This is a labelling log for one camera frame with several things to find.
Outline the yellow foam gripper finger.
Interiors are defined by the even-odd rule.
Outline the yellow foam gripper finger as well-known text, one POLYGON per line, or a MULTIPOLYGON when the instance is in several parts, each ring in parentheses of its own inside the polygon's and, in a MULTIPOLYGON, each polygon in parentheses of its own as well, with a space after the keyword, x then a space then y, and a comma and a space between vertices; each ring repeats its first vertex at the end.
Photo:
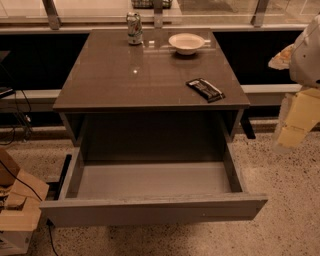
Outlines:
POLYGON ((288 153, 320 122, 320 90, 305 89, 286 94, 273 135, 273 150, 288 153))
POLYGON ((291 61, 291 56, 293 52, 294 45, 288 45, 279 53, 277 53, 271 60, 268 62, 268 66, 276 70, 284 70, 289 68, 291 61))

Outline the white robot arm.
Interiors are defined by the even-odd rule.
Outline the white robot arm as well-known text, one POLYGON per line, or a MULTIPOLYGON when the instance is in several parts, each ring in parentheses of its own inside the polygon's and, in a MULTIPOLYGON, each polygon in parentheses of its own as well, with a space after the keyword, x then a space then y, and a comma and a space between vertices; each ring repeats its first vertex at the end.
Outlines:
POLYGON ((273 135, 273 150, 288 153, 320 122, 320 15, 268 66, 288 69, 290 79, 301 85, 299 92, 287 93, 282 100, 273 135))

